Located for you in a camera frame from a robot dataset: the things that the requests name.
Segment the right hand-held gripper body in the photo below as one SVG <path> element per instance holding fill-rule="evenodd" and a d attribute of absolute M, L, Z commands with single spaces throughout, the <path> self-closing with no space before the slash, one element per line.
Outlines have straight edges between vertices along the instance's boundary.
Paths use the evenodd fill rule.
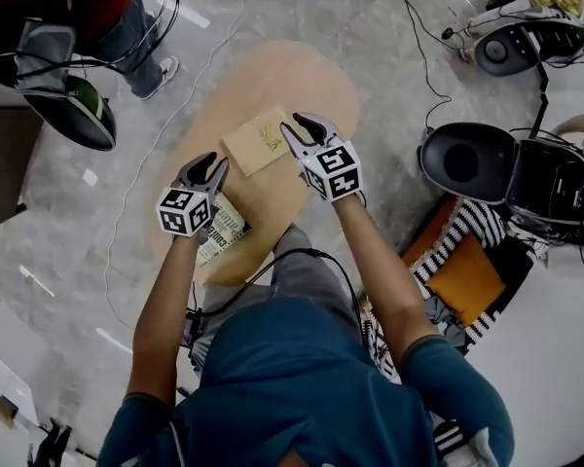
<path fill-rule="evenodd" d="M 330 202 L 363 189 L 360 160 L 350 141 L 320 148 L 299 159 L 299 164 L 308 185 Z"/>

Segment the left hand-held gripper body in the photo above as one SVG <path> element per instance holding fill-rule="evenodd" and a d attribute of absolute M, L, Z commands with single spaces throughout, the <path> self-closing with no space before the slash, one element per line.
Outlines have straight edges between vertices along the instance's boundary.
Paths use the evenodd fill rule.
<path fill-rule="evenodd" d="M 219 192 L 219 178 L 193 183 L 186 176 L 178 176 L 164 187 L 157 201 L 161 230 L 174 236 L 207 237 L 218 212 L 215 199 Z"/>

